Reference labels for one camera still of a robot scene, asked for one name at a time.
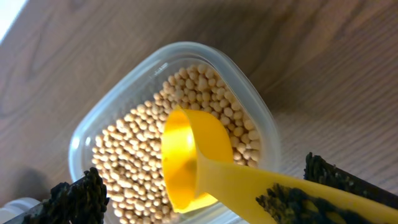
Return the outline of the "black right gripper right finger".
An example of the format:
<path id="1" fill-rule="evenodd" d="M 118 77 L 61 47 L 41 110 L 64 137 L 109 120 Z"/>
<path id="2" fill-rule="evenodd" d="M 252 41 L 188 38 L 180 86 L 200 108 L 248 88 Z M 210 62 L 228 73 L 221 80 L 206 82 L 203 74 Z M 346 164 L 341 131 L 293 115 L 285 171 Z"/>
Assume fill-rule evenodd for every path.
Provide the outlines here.
<path id="1" fill-rule="evenodd" d="M 327 163 L 321 156 L 309 152 L 305 162 L 305 180 L 343 190 L 397 209 L 397 195 Z"/>

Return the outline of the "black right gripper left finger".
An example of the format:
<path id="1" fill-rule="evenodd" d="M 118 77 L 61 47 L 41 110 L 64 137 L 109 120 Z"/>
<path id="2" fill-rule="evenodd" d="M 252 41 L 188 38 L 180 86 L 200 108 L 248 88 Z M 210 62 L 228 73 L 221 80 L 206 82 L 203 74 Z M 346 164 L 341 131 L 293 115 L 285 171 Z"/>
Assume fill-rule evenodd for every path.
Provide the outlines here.
<path id="1" fill-rule="evenodd" d="M 53 187 L 50 198 L 6 224 L 103 224 L 108 203 L 106 185 L 91 167 L 78 181 Z"/>

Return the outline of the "yellow plastic scoop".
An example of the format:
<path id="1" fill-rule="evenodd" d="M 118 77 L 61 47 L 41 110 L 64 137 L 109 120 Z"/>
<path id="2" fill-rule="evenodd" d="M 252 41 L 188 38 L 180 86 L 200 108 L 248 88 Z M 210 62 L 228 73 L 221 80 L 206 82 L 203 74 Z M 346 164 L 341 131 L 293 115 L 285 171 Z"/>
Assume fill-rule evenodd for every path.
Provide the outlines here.
<path id="1" fill-rule="evenodd" d="M 209 204 L 210 194 L 249 223 L 272 223 L 255 198 L 274 184 L 300 189 L 374 223 L 397 223 L 397 210 L 342 190 L 236 165 L 223 125 L 204 111 L 173 110 L 162 136 L 162 167 L 169 199 L 184 213 Z"/>

